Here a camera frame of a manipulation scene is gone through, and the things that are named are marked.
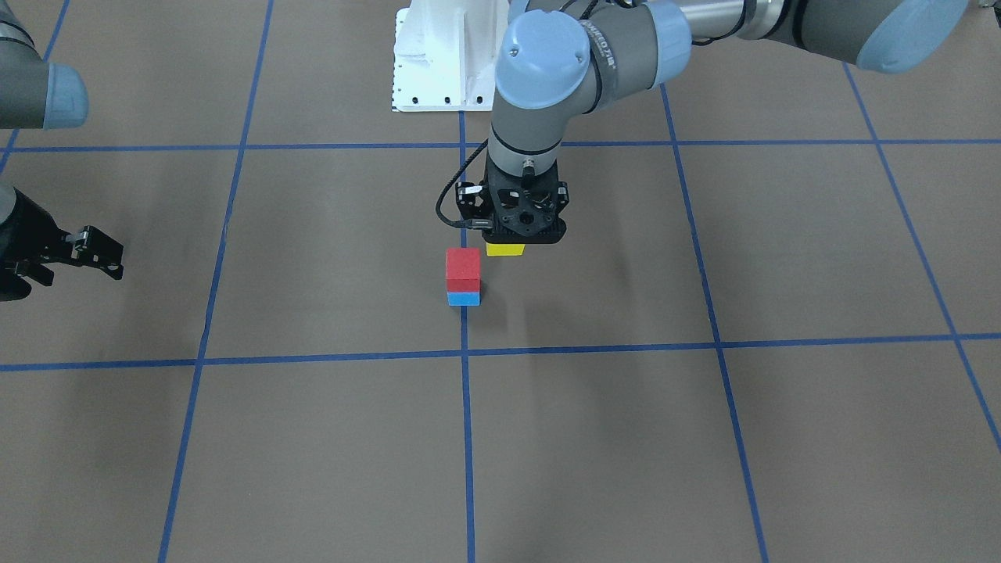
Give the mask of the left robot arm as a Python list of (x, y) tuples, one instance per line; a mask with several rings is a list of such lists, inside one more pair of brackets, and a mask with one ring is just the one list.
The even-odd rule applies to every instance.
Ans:
[(953, 32), (965, 1), (514, 1), (479, 183), (452, 181), (461, 217), (491, 245), (554, 245), (569, 192), (558, 150), (573, 117), (683, 72), (694, 48), (771, 40), (903, 74)]

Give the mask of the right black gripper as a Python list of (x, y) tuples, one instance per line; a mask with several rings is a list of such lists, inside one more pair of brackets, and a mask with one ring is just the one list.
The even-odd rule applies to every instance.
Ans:
[(14, 302), (32, 292), (28, 279), (53, 285), (54, 272), (45, 265), (68, 256), (70, 266), (92, 267), (115, 282), (123, 278), (124, 246), (97, 227), (76, 234), (58, 228), (50, 213), (13, 186), (1, 188), (1, 300)]

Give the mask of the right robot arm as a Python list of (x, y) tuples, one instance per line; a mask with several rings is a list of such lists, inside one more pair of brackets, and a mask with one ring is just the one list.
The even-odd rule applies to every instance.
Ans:
[[(4, 129), (75, 128), (85, 124), (89, 98), (71, 66), (46, 62), (9, 3), (1, 3), (1, 125)], [(53, 284), (48, 264), (92, 267), (122, 279), (124, 246), (87, 225), (64, 231), (52, 215), (10, 183), (1, 185), (1, 299), (15, 302), (31, 282)]]

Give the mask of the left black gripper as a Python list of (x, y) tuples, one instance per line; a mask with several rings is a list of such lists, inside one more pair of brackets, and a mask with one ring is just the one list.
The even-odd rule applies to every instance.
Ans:
[(491, 245), (554, 245), (566, 233), (560, 213), (569, 204), (569, 189), (558, 168), (540, 175), (515, 176), (487, 168), (491, 227), (483, 239)]

